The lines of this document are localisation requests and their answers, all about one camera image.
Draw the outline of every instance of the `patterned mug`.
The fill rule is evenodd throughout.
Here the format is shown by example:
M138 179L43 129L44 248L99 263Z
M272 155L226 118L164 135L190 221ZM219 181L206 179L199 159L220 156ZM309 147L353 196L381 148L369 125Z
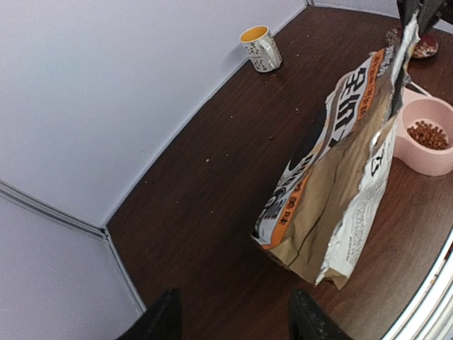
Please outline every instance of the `patterned mug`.
M269 27L260 25L249 28L241 34L241 43L256 71L270 72L282 64L282 56Z

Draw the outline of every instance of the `dark wood surface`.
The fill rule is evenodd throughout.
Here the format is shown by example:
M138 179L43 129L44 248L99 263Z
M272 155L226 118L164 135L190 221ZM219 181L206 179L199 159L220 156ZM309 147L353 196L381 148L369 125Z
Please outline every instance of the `dark wood surface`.
M185 339L287 339L287 301L307 289L354 339L378 339L418 289L453 221L453 174L394 160L357 268L338 291L273 263L249 233L297 143L344 73L384 46L397 20L308 8L276 41L272 74L242 67L171 143L108 224L147 305L180 287ZM410 74L453 103L453 36Z

